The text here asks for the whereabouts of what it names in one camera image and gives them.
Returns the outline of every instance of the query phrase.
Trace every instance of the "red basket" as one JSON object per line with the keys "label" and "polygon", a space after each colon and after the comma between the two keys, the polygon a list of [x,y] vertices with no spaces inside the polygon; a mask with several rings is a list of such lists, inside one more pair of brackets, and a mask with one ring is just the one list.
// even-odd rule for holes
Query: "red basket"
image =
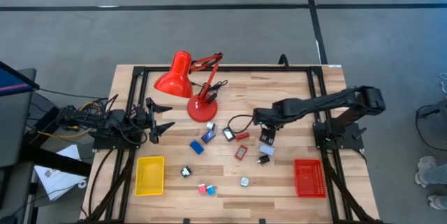
{"label": "red basket", "polygon": [[296,159],[293,169],[298,197],[326,197],[320,160]]}

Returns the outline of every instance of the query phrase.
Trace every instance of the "wooden tabletop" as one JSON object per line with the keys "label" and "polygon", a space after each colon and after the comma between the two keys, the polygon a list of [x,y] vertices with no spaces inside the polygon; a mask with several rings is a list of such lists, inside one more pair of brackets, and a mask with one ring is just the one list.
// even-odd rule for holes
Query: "wooden tabletop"
{"label": "wooden tabletop", "polygon": [[[126,107],[133,67],[133,65],[117,66],[110,90],[110,96],[119,94],[114,104],[115,109]],[[339,66],[323,66],[323,73],[329,94],[346,88],[343,71]],[[274,147],[272,161],[264,165],[256,162],[261,155],[259,126],[252,124],[248,128],[250,137],[240,142],[227,142],[221,133],[228,120],[237,114],[251,114],[255,107],[269,108],[273,102],[284,98],[310,98],[305,73],[217,72],[213,83],[228,80],[228,84],[219,90],[217,96],[219,111],[212,120],[218,127],[217,136],[209,144],[203,144],[200,139],[207,130],[205,123],[196,123],[186,112],[188,99],[163,94],[154,89],[154,82],[162,74],[149,74],[145,97],[151,97],[159,105],[172,106],[173,110],[157,116],[157,123],[175,121],[175,125],[163,134],[159,144],[150,142],[143,144],[136,152],[136,158],[165,157],[164,194],[135,196],[135,166],[126,223],[181,223],[183,218],[190,218],[192,223],[257,223],[259,218],[265,218],[268,223],[332,222],[327,198],[298,198],[295,193],[293,160],[321,158],[319,150],[314,146],[312,114],[287,124],[277,133],[272,146]],[[207,80],[209,74],[209,72],[198,72],[189,78],[192,82],[201,84]],[[194,91],[195,94],[198,93],[198,87],[195,87]],[[334,110],[332,115],[336,117],[342,111],[343,109]],[[243,128],[247,120],[246,118],[234,120],[232,128],[234,130]],[[197,155],[189,146],[192,140],[197,140],[205,148],[201,155]],[[248,152],[244,159],[239,161],[234,155],[241,144],[248,147]],[[91,182],[106,153],[107,151],[103,150],[95,155],[83,204],[85,210],[88,206]],[[112,152],[98,176],[94,189],[94,206],[103,199],[110,188],[116,153]],[[349,190],[370,216],[378,218],[365,161],[354,151],[342,150],[340,153]],[[192,166],[193,174],[183,178],[180,170],[187,165]],[[249,179],[248,187],[240,185],[241,177]],[[217,194],[215,196],[199,194],[199,184],[212,184]],[[338,190],[335,191],[340,217],[343,218],[342,201]],[[115,218],[120,196],[121,191],[115,200]]]}

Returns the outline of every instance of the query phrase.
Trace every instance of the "shoe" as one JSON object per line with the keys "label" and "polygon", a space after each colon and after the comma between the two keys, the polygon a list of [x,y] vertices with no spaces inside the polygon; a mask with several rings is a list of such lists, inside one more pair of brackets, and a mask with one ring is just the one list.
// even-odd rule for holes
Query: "shoe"
{"label": "shoe", "polygon": [[427,183],[420,178],[420,173],[436,166],[436,159],[433,156],[422,157],[418,162],[418,172],[414,174],[416,184],[425,188]]}
{"label": "shoe", "polygon": [[439,206],[437,198],[438,198],[438,196],[436,196],[436,195],[430,195],[427,197],[427,199],[429,201],[428,204],[431,206],[431,208],[436,209],[436,210],[447,210],[447,208]]}

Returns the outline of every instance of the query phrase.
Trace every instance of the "computer screen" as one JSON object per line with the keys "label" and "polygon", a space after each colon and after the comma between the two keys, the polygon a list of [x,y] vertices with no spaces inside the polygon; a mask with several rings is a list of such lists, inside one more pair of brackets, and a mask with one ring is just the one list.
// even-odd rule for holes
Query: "computer screen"
{"label": "computer screen", "polygon": [[39,89],[39,85],[0,61],[0,96]]}

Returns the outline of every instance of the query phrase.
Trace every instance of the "lamp shade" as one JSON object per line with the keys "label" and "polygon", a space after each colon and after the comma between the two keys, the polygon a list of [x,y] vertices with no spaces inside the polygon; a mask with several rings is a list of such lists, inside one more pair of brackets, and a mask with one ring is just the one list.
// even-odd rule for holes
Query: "lamp shade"
{"label": "lamp shade", "polygon": [[193,87],[188,78],[191,63],[192,58],[188,52],[176,52],[169,72],[155,82],[154,88],[174,96],[192,97]]}

